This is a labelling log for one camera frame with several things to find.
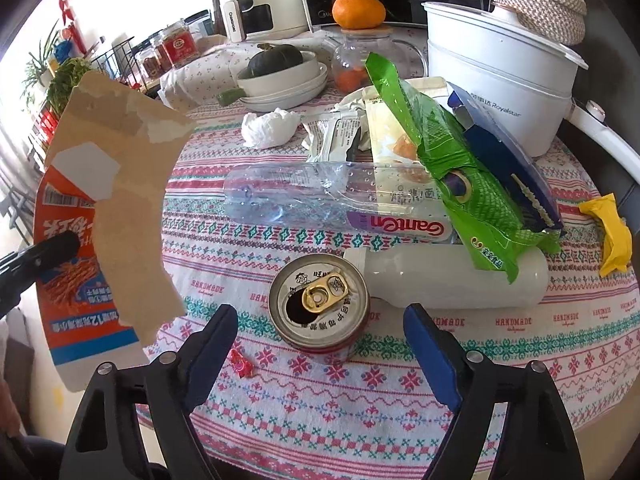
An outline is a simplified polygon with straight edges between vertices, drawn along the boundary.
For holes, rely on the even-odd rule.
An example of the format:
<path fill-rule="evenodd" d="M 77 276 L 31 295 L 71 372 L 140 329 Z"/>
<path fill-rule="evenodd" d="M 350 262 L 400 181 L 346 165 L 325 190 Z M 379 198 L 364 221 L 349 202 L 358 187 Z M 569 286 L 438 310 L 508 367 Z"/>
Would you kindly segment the white plastic bottle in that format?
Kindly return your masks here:
<path fill-rule="evenodd" d="M 541 302 L 549 283 L 547 259 L 538 248 L 518 257 L 512 283 L 503 272 L 478 270 L 461 245 L 407 244 L 380 252 L 349 248 L 343 258 L 361 271 L 372 297 L 396 308 L 529 308 Z"/>

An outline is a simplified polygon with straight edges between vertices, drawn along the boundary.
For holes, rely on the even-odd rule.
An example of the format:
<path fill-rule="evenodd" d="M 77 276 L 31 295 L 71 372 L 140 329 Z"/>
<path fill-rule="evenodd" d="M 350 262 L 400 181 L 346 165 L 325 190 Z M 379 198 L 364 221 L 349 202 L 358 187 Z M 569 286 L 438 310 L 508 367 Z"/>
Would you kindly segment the small red candy wrapper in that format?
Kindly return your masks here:
<path fill-rule="evenodd" d="M 229 352 L 229 359 L 239 378 L 251 378 L 254 375 L 253 363 L 241 351 L 232 348 Z"/>

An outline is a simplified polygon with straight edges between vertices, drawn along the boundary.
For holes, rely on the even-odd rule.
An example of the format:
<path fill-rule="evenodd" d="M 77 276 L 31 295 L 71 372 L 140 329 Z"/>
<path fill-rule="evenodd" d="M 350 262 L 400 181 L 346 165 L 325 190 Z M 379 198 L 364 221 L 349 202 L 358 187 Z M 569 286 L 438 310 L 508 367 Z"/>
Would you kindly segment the orange white milk carton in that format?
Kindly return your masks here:
<path fill-rule="evenodd" d="M 148 360 L 160 326 L 184 315 L 165 270 L 169 177 L 194 122 L 92 70 L 73 88 L 47 152 L 35 212 L 37 243 L 65 231 L 78 254 L 37 282 L 43 333 L 70 392 L 94 370 Z"/>

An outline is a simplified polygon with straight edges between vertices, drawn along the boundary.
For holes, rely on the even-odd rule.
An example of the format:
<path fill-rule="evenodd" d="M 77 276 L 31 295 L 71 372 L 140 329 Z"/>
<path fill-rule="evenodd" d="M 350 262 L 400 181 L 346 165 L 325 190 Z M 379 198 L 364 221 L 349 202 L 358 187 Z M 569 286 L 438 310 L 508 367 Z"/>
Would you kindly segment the dark green squash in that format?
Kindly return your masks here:
<path fill-rule="evenodd" d="M 248 62 L 251 77 L 270 75 L 304 62 L 302 52 L 292 44 L 258 44 L 260 51 Z"/>

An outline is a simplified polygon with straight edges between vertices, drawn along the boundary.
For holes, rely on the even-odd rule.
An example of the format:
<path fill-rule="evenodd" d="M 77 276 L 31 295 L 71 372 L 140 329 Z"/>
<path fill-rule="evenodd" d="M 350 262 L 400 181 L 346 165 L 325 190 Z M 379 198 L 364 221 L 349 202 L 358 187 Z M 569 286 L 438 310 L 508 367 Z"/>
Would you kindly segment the red lidded spice jar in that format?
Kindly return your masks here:
<path fill-rule="evenodd" d="M 160 39 L 173 68 L 185 66 L 200 57 L 190 29 L 183 20 L 164 28 Z"/>

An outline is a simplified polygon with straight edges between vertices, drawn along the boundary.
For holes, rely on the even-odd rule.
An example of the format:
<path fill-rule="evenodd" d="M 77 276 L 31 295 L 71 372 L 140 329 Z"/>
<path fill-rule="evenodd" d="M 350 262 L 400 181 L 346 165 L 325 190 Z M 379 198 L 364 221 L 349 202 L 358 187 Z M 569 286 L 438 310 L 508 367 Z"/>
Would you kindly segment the patterned knit tablecloth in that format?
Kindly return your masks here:
<path fill-rule="evenodd" d="M 242 378 L 226 366 L 194 412 L 210 454 L 278 479 L 420 478 L 451 416 L 413 359 L 400 311 L 374 304 L 355 352 L 333 363 L 288 346 L 267 309 L 270 283 L 290 261 L 387 249 L 396 238 L 224 218 L 220 191 L 231 166 L 306 156 L 299 139 L 265 152 L 244 148 L 243 115 L 236 105 L 191 112 L 198 126 L 169 181 L 162 223 L 164 263 L 186 315 L 162 326 L 146 354 L 178 349 L 221 304 L 232 304 L 235 348 L 254 372 Z M 578 429 L 587 477 L 606 478 L 639 430 L 639 286 L 630 272 L 599 275 L 600 229 L 578 208 L 598 191 L 574 154 L 555 142 L 538 165 L 566 226 L 544 300 L 529 310 L 437 312 L 434 321 L 497 362 L 544 362 Z"/>

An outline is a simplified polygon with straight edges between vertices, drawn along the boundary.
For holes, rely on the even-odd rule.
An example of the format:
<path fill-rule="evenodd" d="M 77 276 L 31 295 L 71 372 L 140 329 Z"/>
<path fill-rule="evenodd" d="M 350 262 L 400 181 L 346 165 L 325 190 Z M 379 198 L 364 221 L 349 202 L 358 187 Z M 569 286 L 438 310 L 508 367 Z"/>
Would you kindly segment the green snack bag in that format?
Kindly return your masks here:
<path fill-rule="evenodd" d="M 369 54 L 366 69 L 435 180 L 448 217 L 478 270 L 503 272 L 512 283 L 518 277 L 518 257 L 526 249 L 560 252 L 557 230 L 526 228 L 506 189 L 472 154 L 454 114 L 401 79 L 384 56 Z"/>

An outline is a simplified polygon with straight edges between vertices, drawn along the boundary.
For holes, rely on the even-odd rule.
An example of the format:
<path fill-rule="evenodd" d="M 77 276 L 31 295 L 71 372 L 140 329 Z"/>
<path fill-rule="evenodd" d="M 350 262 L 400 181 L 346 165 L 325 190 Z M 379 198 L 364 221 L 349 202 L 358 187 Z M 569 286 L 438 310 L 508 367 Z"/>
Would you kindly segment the white electric cooking pot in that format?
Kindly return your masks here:
<path fill-rule="evenodd" d="M 572 49 L 531 32 L 505 8 L 491 12 L 424 2 L 428 73 L 474 96 L 529 156 L 548 152 L 566 120 L 596 142 L 634 179 L 639 154 L 604 124 L 604 113 L 573 99 L 578 70 Z"/>

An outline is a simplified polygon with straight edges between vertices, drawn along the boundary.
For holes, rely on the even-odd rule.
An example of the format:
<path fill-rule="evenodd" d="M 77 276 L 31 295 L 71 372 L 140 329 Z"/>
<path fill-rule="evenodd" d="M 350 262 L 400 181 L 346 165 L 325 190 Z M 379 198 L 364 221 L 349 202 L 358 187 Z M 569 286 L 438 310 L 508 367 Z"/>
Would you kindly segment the blue snack bag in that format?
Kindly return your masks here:
<path fill-rule="evenodd" d="M 456 84 L 447 105 L 463 127 L 473 155 L 494 175 L 514 201 L 527 229 L 563 229 L 562 217 L 547 180 L 512 134 L 482 104 Z"/>

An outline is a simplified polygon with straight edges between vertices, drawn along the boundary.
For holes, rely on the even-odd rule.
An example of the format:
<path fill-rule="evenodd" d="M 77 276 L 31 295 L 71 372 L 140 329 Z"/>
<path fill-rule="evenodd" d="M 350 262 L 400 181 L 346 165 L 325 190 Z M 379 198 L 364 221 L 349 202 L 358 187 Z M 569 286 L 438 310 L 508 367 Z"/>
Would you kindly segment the stacked white bowls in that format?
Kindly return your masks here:
<path fill-rule="evenodd" d="M 310 101 L 326 86 L 329 70 L 314 52 L 302 51 L 302 55 L 302 64 L 264 76 L 253 77 L 244 68 L 235 76 L 235 87 L 218 94 L 218 103 L 229 106 L 240 101 L 252 112 L 267 113 Z"/>

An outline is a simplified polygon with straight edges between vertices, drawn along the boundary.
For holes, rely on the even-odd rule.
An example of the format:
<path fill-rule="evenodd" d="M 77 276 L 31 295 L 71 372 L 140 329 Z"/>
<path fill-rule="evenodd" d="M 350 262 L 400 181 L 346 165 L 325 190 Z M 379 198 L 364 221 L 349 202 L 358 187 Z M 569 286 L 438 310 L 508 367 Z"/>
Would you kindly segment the beige snack packet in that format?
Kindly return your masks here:
<path fill-rule="evenodd" d="M 418 161 L 416 146 L 375 88 L 364 88 L 362 99 L 367 114 L 373 161 L 379 165 L 399 165 L 402 177 L 409 182 L 430 183 L 431 176 Z"/>

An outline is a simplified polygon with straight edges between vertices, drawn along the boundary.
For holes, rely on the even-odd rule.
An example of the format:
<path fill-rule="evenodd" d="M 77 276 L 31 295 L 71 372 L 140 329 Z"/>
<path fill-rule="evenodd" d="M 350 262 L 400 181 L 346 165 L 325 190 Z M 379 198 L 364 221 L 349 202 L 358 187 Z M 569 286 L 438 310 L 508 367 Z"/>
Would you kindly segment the clear plastic water bottle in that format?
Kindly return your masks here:
<path fill-rule="evenodd" d="M 447 243 L 454 229 L 419 165 L 280 162 L 232 168 L 224 213 L 236 222 L 363 231 Z"/>

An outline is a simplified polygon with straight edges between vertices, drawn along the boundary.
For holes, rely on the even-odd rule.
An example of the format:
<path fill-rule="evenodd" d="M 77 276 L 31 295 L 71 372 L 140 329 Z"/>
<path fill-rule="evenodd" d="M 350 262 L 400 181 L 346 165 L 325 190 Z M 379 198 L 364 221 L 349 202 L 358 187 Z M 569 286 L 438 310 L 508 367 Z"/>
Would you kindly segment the yellow wrapper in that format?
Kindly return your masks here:
<path fill-rule="evenodd" d="M 632 236 L 618 214 L 615 195 L 610 193 L 586 200 L 578 205 L 578 209 L 602 224 L 604 239 L 600 277 L 605 278 L 613 272 L 626 272 L 632 258 Z"/>

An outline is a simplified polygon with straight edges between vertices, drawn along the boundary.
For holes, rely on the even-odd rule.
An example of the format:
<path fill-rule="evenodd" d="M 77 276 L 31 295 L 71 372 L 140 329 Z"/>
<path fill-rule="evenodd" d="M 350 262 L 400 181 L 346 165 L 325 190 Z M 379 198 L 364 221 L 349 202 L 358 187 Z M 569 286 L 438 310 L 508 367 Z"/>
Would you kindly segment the red drink can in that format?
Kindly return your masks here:
<path fill-rule="evenodd" d="M 355 352 L 370 313 L 362 273 L 334 255 L 312 254 L 284 266 L 270 285 L 268 309 L 280 337 L 322 361 Z"/>

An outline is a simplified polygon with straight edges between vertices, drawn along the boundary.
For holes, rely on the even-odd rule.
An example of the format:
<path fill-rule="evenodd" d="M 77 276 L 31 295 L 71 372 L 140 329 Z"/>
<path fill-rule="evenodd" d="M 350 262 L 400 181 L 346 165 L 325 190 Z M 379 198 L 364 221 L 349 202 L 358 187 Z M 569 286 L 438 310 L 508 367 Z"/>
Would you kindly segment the white crumpled wrapper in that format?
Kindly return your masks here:
<path fill-rule="evenodd" d="M 356 162 L 360 152 L 371 149 L 368 118 L 361 104 L 305 115 L 302 126 L 307 162 Z"/>

